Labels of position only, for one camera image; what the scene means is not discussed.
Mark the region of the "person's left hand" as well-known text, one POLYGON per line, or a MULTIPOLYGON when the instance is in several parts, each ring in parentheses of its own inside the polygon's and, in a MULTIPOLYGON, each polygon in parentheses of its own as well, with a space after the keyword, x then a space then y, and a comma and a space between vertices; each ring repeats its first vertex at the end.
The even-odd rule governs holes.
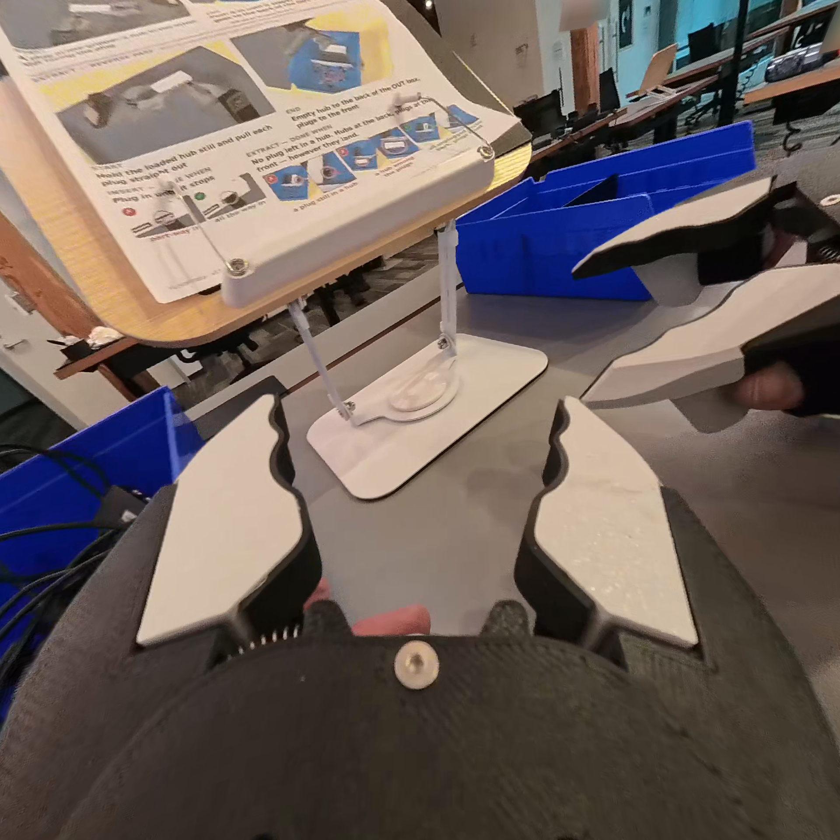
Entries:
POLYGON ((422 605, 409 605, 364 618, 352 626, 357 637, 415 636, 430 634, 432 620, 422 605))

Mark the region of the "person's right hand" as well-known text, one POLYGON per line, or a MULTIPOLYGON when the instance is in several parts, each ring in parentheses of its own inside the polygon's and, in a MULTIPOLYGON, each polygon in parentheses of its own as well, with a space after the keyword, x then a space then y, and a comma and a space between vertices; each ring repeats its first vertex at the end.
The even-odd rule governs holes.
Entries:
POLYGON ((731 386, 730 396, 748 410, 790 412, 803 403, 805 388, 788 364, 776 362, 746 374, 731 386))

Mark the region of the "wooden pillar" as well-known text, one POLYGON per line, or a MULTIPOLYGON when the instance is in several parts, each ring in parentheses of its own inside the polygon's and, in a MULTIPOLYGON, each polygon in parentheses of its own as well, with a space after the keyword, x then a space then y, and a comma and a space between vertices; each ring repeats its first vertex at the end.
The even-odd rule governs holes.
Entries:
POLYGON ((570 31, 570 57, 574 88, 574 109, 584 113, 598 108, 600 94, 599 22, 570 31))

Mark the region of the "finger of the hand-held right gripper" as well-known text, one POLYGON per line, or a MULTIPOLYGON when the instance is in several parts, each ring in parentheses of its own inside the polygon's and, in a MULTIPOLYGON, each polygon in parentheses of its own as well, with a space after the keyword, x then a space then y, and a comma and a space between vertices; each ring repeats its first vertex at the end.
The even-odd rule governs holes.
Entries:
POLYGON ((725 184, 645 219, 595 247, 574 280, 630 269, 658 305, 695 302, 705 287, 747 280, 772 267, 789 235, 775 212, 795 197, 780 175, 725 184))
POLYGON ((693 428, 714 434, 748 411, 730 386, 807 350, 838 347, 838 324, 838 264, 767 270, 699 318, 609 363, 581 400, 592 410, 670 402, 693 428))

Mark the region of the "blue bin with divider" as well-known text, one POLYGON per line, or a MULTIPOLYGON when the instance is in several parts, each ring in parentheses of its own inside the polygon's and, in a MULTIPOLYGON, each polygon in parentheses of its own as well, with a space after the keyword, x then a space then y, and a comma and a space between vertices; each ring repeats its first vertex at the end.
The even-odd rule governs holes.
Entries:
POLYGON ((750 121, 528 178, 457 220, 468 293, 651 299, 630 268, 575 280, 573 267, 630 227, 756 167, 750 121))

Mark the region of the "silver portable stereo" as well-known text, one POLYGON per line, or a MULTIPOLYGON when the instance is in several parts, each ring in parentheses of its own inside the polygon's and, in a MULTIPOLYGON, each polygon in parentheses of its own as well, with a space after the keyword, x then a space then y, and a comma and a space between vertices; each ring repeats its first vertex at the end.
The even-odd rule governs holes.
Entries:
POLYGON ((764 73, 764 82, 771 84, 803 75, 836 57, 836 50, 823 51, 821 44, 793 49, 771 60, 764 73))

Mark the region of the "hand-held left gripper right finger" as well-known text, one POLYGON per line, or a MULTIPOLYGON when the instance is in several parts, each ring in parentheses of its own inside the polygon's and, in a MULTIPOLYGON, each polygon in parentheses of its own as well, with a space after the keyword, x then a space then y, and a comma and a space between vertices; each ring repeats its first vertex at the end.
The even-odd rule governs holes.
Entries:
POLYGON ((513 580, 538 637, 589 650, 617 631, 680 650, 698 645, 659 479, 570 396, 556 406, 513 580))

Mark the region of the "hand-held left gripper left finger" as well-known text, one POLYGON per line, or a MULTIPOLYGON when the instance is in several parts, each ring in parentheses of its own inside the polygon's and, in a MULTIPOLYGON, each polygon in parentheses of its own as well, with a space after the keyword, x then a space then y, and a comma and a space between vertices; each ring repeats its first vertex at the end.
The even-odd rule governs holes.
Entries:
POLYGON ((322 579, 306 501, 293 485, 286 418, 263 395, 175 483, 135 642, 219 631, 233 650, 298 638, 322 579))

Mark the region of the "white document stand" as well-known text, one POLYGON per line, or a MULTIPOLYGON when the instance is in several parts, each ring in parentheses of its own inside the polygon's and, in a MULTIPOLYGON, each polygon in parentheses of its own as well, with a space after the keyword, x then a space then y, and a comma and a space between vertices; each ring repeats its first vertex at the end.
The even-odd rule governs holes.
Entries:
POLYGON ((310 426, 308 442, 353 497, 372 501, 389 496, 545 370, 548 362, 543 353, 470 338, 459 334, 456 326, 460 278, 455 221, 523 172, 531 157, 528 131, 525 144, 496 158, 490 186, 482 194, 440 215, 429 214, 288 288, 244 308, 228 306, 220 286, 159 303, 8 78, 12 91, 2 95, 2 104, 13 107, 11 122, 2 128, 7 177, 22 191, 35 219, 45 224, 47 235, 57 236, 58 256, 89 308, 128 338, 173 348, 219 339, 260 315, 287 308, 332 405, 310 426), (341 395, 319 358, 300 299, 435 230, 439 232, 438 335, 357 393, 341 395))

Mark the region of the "printed instruction sheet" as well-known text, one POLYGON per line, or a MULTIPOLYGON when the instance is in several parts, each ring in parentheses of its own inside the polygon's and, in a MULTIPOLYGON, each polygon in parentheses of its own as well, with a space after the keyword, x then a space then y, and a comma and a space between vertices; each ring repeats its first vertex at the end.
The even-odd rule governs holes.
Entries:
POLYGON ((462 206, 521 122, 407 2, 2 2, 2 63, 159 303, 462 206))

